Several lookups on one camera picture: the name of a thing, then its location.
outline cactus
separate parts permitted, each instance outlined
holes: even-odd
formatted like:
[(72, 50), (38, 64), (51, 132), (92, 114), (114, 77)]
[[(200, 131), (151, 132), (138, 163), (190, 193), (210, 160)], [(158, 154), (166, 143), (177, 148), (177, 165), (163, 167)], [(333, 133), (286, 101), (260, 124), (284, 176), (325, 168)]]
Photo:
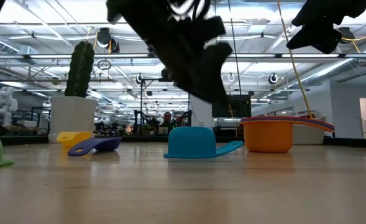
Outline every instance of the cactus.
[(87, 41), (81, 41), (72, 53), (65, 96), (79, 96), (86, 98), (90, 75), (93, 70), (93, 63), (93, 45)]

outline table surface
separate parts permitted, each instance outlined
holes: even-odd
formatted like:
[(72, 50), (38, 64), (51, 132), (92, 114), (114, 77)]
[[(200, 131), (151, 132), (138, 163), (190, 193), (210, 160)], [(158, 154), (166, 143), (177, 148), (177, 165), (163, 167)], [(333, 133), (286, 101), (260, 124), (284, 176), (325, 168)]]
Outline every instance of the table surface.
[(0, 223), (366, 223), (366, 149), (240, 149), (164, 159), (164, 143), (68, 157), (61, 145), (5, 147)]

